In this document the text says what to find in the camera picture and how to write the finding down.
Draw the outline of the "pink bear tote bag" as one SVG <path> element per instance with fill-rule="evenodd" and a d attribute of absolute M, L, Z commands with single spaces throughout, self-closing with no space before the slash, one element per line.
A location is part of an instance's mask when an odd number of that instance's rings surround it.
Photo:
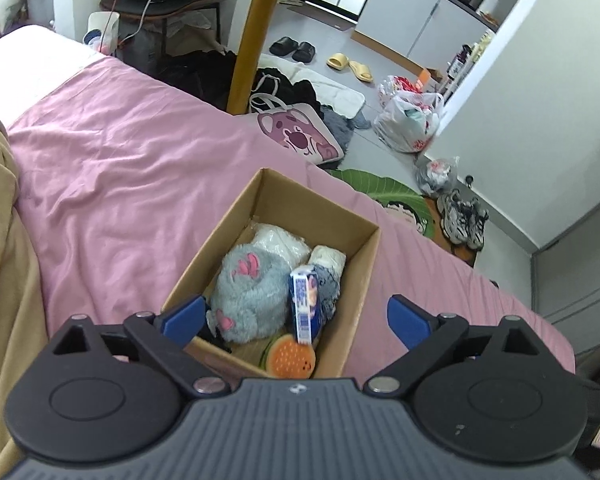
<path fill-rule="evenodd" d="M 266 136 L 314 165 L 343 159 L 342 147 L 309 104 L 289 105 L 272 94 L 256 92 L 249 98 L 249 110 Z"/>

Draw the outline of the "blue denim patch coaster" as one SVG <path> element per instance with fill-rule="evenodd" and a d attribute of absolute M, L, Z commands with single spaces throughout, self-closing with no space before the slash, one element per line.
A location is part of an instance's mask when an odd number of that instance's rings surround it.
<path fill-rule="evenodd" d="M 314 273 L 317 279 L 317 310 L 320 321 L 330 321 L 337 310 L 340 297 L 340 278 L 326 266 L 316 264 Z"/>

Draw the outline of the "white kitchen cabinet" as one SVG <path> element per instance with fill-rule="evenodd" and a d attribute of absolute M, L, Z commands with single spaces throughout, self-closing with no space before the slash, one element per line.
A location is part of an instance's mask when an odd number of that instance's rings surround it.
<path fill-rule="evenodd" d="M 367 0 L 353 37 L 385 56 L 442 72 L 465 44 L 495 29 L 457 0 Z"/>

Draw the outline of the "yellow slipper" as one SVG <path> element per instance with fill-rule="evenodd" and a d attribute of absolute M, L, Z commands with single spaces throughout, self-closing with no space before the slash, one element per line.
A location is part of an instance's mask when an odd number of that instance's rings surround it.
<path fill-rule="evenodd" d="M 372 84 L 374 82 L 372 71 L 367 65 L 350 60 L 349 67 L 357 80 L 364 82 L 364 84 Z"/>
<path fill-rule="evenodd" d="M 332 70 L 340 72 L 349 66 L 349 58 L 343 53 L 335 53 L 326 60 L 326 65 Z"/>

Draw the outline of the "blue tissue pack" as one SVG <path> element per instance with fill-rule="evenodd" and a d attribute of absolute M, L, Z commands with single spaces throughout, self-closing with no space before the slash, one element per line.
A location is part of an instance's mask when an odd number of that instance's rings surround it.
<path fill-rule="evenodd" d="M 289 275 L 291 325 L 298 344 L 315 347 L 323 322 L 315 266 L 298 266 Z"/>

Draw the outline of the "clear plastic trash bag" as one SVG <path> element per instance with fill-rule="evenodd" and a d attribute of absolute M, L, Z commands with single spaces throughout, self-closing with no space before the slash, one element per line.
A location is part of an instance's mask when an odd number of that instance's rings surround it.
<path fill-rule="evenodd" d="M 460 159 L 451 158 L 431 159 L 416 170 L 416 182 L 422 194 L 438 197 L 449 193 L 457 184 L 457 169 Z"/>

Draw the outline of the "grey sneaker right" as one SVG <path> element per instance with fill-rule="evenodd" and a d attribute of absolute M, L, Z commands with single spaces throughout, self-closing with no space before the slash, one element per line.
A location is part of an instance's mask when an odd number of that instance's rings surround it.
<path fill-rule="evenodd" d="M 475 252 L 481 252 L 486 241 L 486 222 L 489 220 L 489 211 L 480 200 L 469 203 L 468 214 L 468 239 L 467 246 Z"/>

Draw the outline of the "clear plastic bag white filling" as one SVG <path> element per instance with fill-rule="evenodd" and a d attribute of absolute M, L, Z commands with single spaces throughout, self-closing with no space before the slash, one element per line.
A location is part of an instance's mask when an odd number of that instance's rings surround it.
<path fill-rule="evenodd" d="M 302 266 L 309 260 L 312 249 L 304 239 L 279 226 L 257 223 L 251 244 L 279 256 L 290 270 Z"/>

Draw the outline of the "white red plastic bag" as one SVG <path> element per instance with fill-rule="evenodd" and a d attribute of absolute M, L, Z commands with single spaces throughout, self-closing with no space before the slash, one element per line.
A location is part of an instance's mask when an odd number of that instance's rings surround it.
<path fill-rule="evenodd" d="M 420 153 L 437 133 L 443 96 L 423 92 L 402 76 L 388 76 L 377 86 L 381 111 L 372 122 L 379 139 L 393 151 Z"/>

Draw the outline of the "black white patch coaster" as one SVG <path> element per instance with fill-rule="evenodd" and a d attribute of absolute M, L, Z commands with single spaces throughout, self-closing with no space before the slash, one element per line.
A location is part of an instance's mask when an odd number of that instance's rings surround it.
<path fill-rule="evenodd" d="M 204 323 L 204 326 L 202 326 L 202 329 L 197 336 L 205 342 L 208 342 L 208 344 L 212 344 L 212 346 L 215 346 L 226 353 L 232 353 L 232 349 L 227 345 L 223 337 L 213 333 L 207 323 Z"/>

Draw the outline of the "grey plush toy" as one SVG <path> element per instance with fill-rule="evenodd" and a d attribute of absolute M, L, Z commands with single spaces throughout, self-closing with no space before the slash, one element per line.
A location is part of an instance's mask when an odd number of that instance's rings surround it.
<path fill-rule="evenodd" d="M 271 337 L 286 322 L 290 269 L 253 244 L 235 246 L 222 260 L 209 300 L 207 324 L 233 344 Z"/>

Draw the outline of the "green leaf cartoon rug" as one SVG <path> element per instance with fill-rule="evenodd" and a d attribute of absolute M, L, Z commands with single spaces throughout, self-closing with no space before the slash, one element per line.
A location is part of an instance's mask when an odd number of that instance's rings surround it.
<path fill-rule="evenodd" d="M 421 196 L 393 178 L 379 177 L 370 172 L 357 169 L 332 169 L 329 173 L 350 185 L 355 191 L 376 200 L 396 218 L 404 219 L 416 226 L 422 236 L 433 240 L 446 252 L 463 260 L 472 268 L 475 266 L 478 252 L 466 244 L 454 245 L 442 230 L 442 215 L 437 210 L 436 201 Z"/>

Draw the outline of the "orange melon slice coaster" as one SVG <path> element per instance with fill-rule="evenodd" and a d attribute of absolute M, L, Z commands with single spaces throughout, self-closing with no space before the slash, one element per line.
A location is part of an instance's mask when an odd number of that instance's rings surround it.
<path fill-rule="evenodd" d="M 278 379 L 309 379 L 315 370 L 312 346 L 299 344 L 291 334 L 273 339 L 263 353 L 260 367 Z"/>

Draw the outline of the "yellow slipper right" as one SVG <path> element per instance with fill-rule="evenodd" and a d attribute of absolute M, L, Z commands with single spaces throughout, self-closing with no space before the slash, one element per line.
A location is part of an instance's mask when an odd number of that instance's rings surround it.
<path fill-rule="evenodd" d="M 372 71 L 367 65 L 350 60 L 349 67 L 357 80 L 364 82 L 364 84 L 372 84 L 374 82 Z"/>

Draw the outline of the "pink bed sheet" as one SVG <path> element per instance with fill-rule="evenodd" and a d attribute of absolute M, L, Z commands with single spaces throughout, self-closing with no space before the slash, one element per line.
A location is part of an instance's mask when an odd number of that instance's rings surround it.
<path fill-rule="evenodd" d="M 395 294 L 476 325 L 520 316 L 566 370 L 576 367 L 557 328 L 403 218 L 238 118 L 112 58 L 30 107 L 9 141 L 50 332 L 73 313 L 114 324 L 158 311 L 237 196 L 268 167 L 379 228 L 347 376 L 364 382 L 404 353 L 387 323 Z"/>

